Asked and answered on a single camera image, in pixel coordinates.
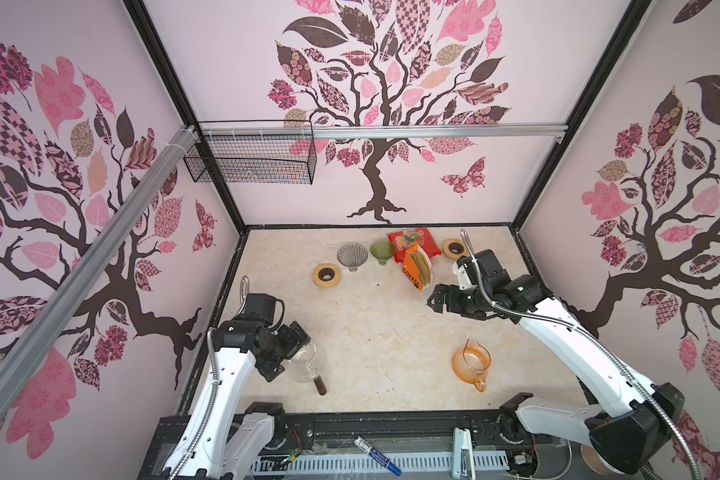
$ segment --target tree mural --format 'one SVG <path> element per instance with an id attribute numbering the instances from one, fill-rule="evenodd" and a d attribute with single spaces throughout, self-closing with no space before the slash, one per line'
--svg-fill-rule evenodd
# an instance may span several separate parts
<path id="1" fill-rule="evenodd" d="M 0 53 L 4 50 L 0 44 Z M 33 72 L 26 58 L 15 47 L 8 52 L 23 59 L 20 78 L 31 82 Z M 22 294 L 22 288 L 36 291 L 37 283 L 31 282 L 39 282 L 56 290 L 123 205 L 126 189 L 138 184 L 134 174 L 149 168 L 156 156 L 151 128 L 137 140 L 125 107 L 115 115 L 114 102 L 97 80 L 80 71 L 83 89 L 75 83 L 72 62 L 64 57 L 56 62 L 56 69 L 42 65 L 41 72 L 34 72 L 38 103 L 50 124 L 43 143 L 0 96 L 0 238 L 15 238 L 7 245 L 1 242 L 0 280 L 15 278 L 21 282 L 15 284 L 10 297 L 0 299 L 0 336 L 14 334 L 32 323 L 46 300 Z M 8 66 L 6 58 L 0 56 L 3 94 L 11 92 L 6 78 L 20 90 L 24 85 L 11 76 Z M 84 112 L 88 94 L 95 101 L 95 111 Z M 81 120 L 88 114 L 90 117 Z M 78 123 L 68 140 L 58 138 L 59 126 L 68 120 Z M 152 291 L 150 278 L 160 273 L 150 259 L 169 254 L 176 247 L 168 240 L 181 216 L 182 198 L 171 197 L 176 181 L 174 169 L 106 266 L 107 284 L 80 304 L 70 322 L 73 327 L 61 333 L 76 336 L 66 357 L 74 358 L 70 360 L 74 374 L 87 385 L 100 388 L 100 368 L 122 358 L 129 338 L 154 334 L 173 343 L 178 386 L 182 354 L 198 341 L 190 333 L 200 309 L 192 318 L 179 322 L 145 311 L 140 298 L 143 292 Z M 40 216 L 31 217 L 33 208 L 28 206 L 36 207 Z M 215 223 L 199 203 L 196 209 L 202 229 L 194 250 L 212 245 L 210 230 Z M 152 236 L 159 239 L 148 240 Z M 9 352 L 17 340 L 0 338 L 0 355 Z"/>
<path id="2" fill-rule="evenodd" d="M 701 363 L 720 390 L 720 341 L 713 338 L 720 334 L 720 139 L 704 136 L 707 122 L 720 126 L 720 75 L 689 83 L 701 89 L 702 114 L 684 107 L 673 89 L 647 129 L 632 124 L 618 133 L 618 158 L 598 170 L 605 183 L 582 196 L 604 220 L 592 236 L 602 241 L 610 270 L 595 309 L 571 310 L 596 334 L 625 289 L 647 290 L 640 306 L 656 308 L 657 328 L 682 323 L 678 351 L 690 371 L 699 356 L 700 338 L 688 322 L 696 306 L 708 332 Z"/>
<path id="3" fill-rule="evenodd" d="M 296 3 L 320 16 L 299 18 L 284 31 L 300 34 L 311 47 L 299 50 L 276 44 L 278 61 L 296 90 L 288 81 L 277 79 L 269 98 L 288 110 L 287 127 L 300 127 L 304 120 L 341 126 L 493 124 L 509 110 L 479 107 L 492 103 L 509 87 L 486 83 L 502 59 L 490 58 L 503 31 L 498 14 L 487 27 L 484 22 L 495 10 L 495 0 L 480 4 L 478 0 L 433 0 L 435 5 L 442 4 L 440 15 L 450 9 L 439 31 L 432 28 L 430 0 L 398 0 L 395 6 L 392 0 Z M 308 107 L 297 108 L 299 99 Z M 428 148 L 409 138 L 316 141 L 317 152 L 326 152 L 327 164 L 338 160 L 350 168 L 365 162 L 361 171 L 373 196 L 349 216 L 373 212 L 376 220 L 386 223 L 391 222 L 383 212 L 405 208 L 387 199 L 380 162 L 385 158 L 408 162 L 412 151 L 435 162 L 436 154 L 453 154 L 471 145 L 468 138 L 432 138 Z M 291 152 L 305 154 L 307 149 L 296 142 Z M 462 194 L 470 186 L 482 185 L 483 178 L 470 169 L 468 175 L 441 180 Z"/>

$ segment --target beige table surface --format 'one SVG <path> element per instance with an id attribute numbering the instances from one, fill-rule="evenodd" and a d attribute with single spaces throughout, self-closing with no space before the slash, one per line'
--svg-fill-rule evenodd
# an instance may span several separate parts
<path id="1" fill-rule="evenodd" d="M 322 378 L 328 394 L 320 396 L 313 384 L 296 382 L 288 371 L 271 383 L 254 371 L 238 412 L 254 401 L 281 402 L 287 412 L 498 408 L 518 392 L 586 403 L 576 376 L 541 341 L 509 320 L 479 322 L 433 312 L 425 304 L 432 287 L 417 291 L 394 259 L 381 266 L 369 255 L 355 273 L 341 266 L 341 281 L 333 288 L 312 282 L 318 264 L 340 266 L 336 252 L 343 244 L 358 242 L 368 248 L 392 231 L 251 231 L 222 321 L 237 312 L 240 278 L 248 275 L 251 292 L 285 301 L 284 322 L 297 321 L 324 350 Z M 438 246 L 457 238 L 458 231 L 430 228 Z M 511 278 L 528 272 L 507 227 L 470 227 L 468 232 L 475 249 L 492 249 Z M 432 259 L 433 284 L 457 283 L 452 263 L 444 255 Z M 451 369 L 451 357 L 467 339 L 480 342 L 492 357 L 484 393 Z"/>

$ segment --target marker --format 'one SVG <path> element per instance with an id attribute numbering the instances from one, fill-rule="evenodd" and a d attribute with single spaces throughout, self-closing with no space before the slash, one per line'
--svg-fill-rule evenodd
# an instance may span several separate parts
<path id="1" fill-rule="evenodd" d="M 366 442 L 361 436 L 355 438 L 355 445 L 361 450 L 368 454 L 369 457 L 373 458 L 381 466 L 392 472 L 393 474 L 400 476 L 402 474 L 400 468 L 393 464 L 389 458 L 385 457 L 379 450 L 375 449 L 370 443 Z"/>

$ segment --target wallpaper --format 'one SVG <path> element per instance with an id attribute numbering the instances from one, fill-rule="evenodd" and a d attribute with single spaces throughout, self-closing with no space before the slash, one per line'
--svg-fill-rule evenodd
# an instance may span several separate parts
<path id="1" fill-rule="evenodd" d="M 564 122 L 626 3 L 534 4 L 535 13 L 520 3 L 149 6 L 202 120 L 281 118 L 315 128 Z M 187 42 L 182 32 L 192 24 L 207 33 Z M 242 64 L 256 64 L 256 74 L 243 74 Z M 551 141 L 317 140 L 313 185 L 230 188 L 249 224 L 510 221 Z M 297 140 L 290 153 L 306 159 L 309 145 Z"/>
<path id="2" fill-rule="evenodd" d="M 720 479 L 720 0 L 659 2 L 523 234 L 589 331 L 683 392 Z M 685 461 L 673 441 L 652 463 Z"/>
<path id="3" fill-rule="evenodd" d="M 55 6 L 7 22 L 0 4 L 0 360 L 181 125 L 122 5 Z M 180 163 L 0 422 L 0 478 L 136 474 L 235 241 Z"/>

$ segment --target pink wall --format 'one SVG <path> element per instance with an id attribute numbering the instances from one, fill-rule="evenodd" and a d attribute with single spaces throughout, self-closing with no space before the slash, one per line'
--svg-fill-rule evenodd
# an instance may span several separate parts
<path id="1" fill-rule="evenodd" d="M 173 0 L 148 6 L 199 118 L 310 118 L 319 127 L 323 117 L 326 125 L 396 125 L 398 108 L 402 125 L 427 117 L 467 123 L 454 119 L 484 108 L 492 108 L 484 116 L 506 124 L 565 122 L 627 3 L 211 0 L 196 8 Z M 314 24 L 332 25 L 334 33 Z M 358 59 L 370 58 L 374 44 L 386 52 L 390 33 L 402 47 L 399 61 L 382 54 Z M 462 68 L 472 48 L 477 56 Z M 480 75 L 492 62 L 494 72 Z M 374 115 L 376 109 L 381 113 Z M 326 156 L 333 146 L 319 142 L 313 185 L 231 184 L 245 221 L 511 221 L 551 139 L 472 138 L 454 148 L 441 139 L 378 140 L 367 158 L 364 143 L 336 144 L 337 151 L 348 149 L 346 161 L 336 161 Z M 400 148 L 403 158 L 389 154 Z M 468 175 L 473 166 L 476 175 Z"/>
<path id="2" fill-rule="evenodd" d="M 0 2 L 0 355 L 180 125 L 120 2 Z M 180 164 L 0 425 L 0 478 L 137 473 L 235 242 Z"/>
<path id="3" fill-rule="evenodd" d="M 685 4 L 657 3 L 523 236 L 588 329 L 683 392 L 681 430 L 718 479 L 720 0 Z M 677 458 L 652 463 L 685 478 Z"/>

